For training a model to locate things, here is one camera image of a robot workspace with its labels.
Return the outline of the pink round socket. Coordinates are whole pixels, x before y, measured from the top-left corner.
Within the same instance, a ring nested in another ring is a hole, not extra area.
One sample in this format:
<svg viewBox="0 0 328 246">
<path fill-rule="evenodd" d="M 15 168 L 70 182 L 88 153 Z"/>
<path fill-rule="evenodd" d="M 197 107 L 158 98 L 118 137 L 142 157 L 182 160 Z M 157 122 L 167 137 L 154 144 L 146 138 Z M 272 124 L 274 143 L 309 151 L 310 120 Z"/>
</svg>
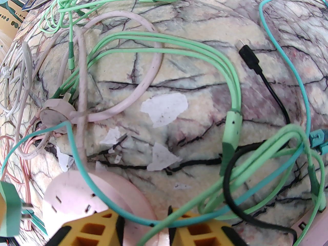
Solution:
<svg viewBox="0 0 328 246">
<path fill-rule="evenodd" d="M 141 218 L 156 218 L 144 194 L 125 178 L 109 171 L 94 171 L 89 176 L 123 210 Z M 79 171 L 67 171 L 55 177 L 46 189 L 42 205 L 43 222 L 51 239 L 64 223 L 108 209 L 110 207 L 91 190 Z M 136 246 L 151 228 L 124 219 L 123 246 Z"/>
</svg>

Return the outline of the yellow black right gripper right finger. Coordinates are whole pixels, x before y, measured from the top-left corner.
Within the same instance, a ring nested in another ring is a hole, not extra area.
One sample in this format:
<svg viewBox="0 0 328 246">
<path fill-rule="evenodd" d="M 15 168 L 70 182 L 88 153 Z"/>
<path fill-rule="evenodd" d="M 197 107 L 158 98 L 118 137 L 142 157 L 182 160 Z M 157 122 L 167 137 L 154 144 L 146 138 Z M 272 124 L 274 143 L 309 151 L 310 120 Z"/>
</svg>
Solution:
<svg viewBox="0 0 328 246">
<path fill-rule="evenodd" d="M 170 246 L 246 246 L 235 229 L 215 219 L 180 228 L 169 228 Z"/>
</svg>

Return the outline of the teal charger plug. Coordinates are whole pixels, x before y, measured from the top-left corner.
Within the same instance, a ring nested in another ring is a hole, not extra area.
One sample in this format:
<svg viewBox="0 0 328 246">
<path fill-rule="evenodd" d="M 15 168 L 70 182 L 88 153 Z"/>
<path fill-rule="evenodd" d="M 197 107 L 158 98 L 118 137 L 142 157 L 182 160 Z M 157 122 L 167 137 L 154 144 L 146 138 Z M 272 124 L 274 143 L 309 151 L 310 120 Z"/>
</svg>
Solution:
<svg viewBox="0 0 328 246">
<path fill-rule="evenodd" d="M 328 130 L 319 129 L 310 132 L 309 134 L 310 147 L 320 155 L 328 153 Z"/>
</svg>

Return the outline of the light green charger plug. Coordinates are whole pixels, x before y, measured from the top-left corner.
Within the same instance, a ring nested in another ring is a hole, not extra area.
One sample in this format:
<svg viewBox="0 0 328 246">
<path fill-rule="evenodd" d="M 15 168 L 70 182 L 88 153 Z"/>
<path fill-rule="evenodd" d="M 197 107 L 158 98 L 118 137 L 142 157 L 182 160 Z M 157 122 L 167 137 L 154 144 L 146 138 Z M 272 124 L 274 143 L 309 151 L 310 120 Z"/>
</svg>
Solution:
<svg viewBox="0 0 328 246">
<path fill-rule="evenodd" d="M 32 219 L 30 213 L 22 211 L 32 208 L 32 204 L 21 201 L 13 184 L 0 181 L 0 237 L 19 235 L 21 220 Z"/>
</svg>

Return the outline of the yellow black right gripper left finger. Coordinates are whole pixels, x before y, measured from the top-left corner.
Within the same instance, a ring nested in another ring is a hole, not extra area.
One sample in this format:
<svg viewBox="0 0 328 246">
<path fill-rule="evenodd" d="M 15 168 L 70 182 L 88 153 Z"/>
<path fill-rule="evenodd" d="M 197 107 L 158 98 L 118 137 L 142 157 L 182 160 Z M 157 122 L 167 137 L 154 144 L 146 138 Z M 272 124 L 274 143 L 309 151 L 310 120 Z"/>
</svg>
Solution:
<svg viewBox="0 0 328 246">
<path fill-rule="evenodd" d="M 48 246 L 123 246 L 125 219 L 111 209 L 64 223 Z"/>
</svg>

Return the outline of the pink charger plug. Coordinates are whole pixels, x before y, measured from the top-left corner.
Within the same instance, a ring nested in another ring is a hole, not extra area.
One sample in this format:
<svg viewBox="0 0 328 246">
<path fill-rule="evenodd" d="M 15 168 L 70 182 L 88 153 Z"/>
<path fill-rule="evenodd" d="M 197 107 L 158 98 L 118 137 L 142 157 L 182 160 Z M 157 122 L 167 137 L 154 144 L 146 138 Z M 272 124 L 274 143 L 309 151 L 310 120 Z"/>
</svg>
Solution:
<svg viewBox="0 0 328 246">
<path fill-rule="evenodd" d="M 311 212 L 308 211 L 292 226 L 296 230 L 298 237 L 304 231 L 310 216 Z M 299 246 L 328 246 L 328 206 L 324 211 L 316 214 L 315 219 Z"/>
</svg>

